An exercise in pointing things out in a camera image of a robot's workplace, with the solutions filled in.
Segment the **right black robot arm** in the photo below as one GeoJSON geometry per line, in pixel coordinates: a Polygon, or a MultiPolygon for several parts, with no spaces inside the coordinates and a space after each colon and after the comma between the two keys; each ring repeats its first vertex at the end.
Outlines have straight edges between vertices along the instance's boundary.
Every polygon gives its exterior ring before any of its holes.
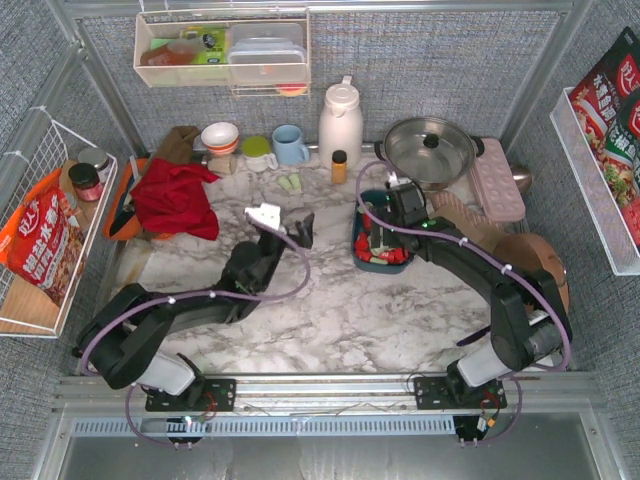
{"type": "Polygon", "coordinates": [[[411,182],[387,188],[386,205],[375,210],[374,220],[410,254],[452,273],[490,307],[489,341],[448,368],[453,382],[479,388],[556,352],[563,354],[560,367],[568,365],[571,327],[551,273],[503,263],[452,222],[431,218],[421,190],[411,182]]]}

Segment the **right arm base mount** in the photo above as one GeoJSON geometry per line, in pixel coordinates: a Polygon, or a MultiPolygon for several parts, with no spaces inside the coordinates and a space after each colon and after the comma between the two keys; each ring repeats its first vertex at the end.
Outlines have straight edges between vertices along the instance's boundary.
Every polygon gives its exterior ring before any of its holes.
{"type": "Polygon", "coordinates": [[[469,387],[459,378],[420,375],[414,377],[412,383],[419,410],[503,409],[508,406],[503,384],[497,380],[469,387]]]}

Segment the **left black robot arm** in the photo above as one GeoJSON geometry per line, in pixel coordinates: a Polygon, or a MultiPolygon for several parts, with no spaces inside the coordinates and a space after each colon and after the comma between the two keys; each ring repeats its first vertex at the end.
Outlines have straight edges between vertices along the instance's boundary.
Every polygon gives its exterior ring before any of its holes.
{"type": "Polygon", "coordinates": [[[87,373],[96,372],[114,390],[140,385],[178,397],[198,387],[202,375],[184,355],[161,353],[173,333],[245,319],[260,304],[288,298],[267,289],[285,250],[300,258],[313,245],[315,216],[272,228],[251,217],[260,236],[234,246],[220,279],[211,287],[153,292],[138,283],[123,287],[84,327],[75,355],[87,373]]]}

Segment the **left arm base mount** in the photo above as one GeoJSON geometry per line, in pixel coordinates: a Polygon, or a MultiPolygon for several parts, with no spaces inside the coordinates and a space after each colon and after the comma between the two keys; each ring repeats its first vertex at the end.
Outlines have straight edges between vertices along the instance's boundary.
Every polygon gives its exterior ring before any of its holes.
{"type": "Polygon", "coordinates": [[[169,395],[147,389],[147,412],[231,412],[234,409],[237,381],[232,378],[196,379],[182,394],[169,395]]]}

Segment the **red cloth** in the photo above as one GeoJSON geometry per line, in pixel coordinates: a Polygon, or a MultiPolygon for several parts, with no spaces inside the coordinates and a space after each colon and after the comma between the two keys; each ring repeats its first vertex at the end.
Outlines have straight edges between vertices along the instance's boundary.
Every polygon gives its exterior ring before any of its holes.
{"type": "Polygon", "coordinates": [[[207,167],[154,158],[131,195],[141,226],[152,233],[186,233],[216,240],[219,223],[204,190],[220,177],[207,167]]]}

